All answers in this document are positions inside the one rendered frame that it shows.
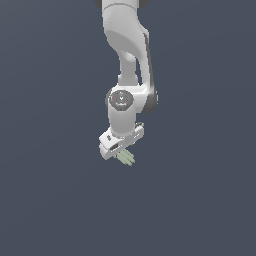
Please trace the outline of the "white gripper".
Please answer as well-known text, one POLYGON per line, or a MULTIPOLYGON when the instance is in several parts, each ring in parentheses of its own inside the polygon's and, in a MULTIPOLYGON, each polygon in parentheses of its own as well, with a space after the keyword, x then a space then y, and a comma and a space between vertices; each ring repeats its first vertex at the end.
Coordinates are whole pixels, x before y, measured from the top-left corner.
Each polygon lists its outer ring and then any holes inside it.
POLYGON ((134 145, 138 139, 144 136, 144 123, 138 122, 135 124, 135 130, 132 134, 124 138, 115 137, 111 129, 105 131, 99 137, 99 149, 102 157, 108 160, 117 155, 117 159, 125 165, 131 166, 135 163, 134 155, 126 148, 134 145))

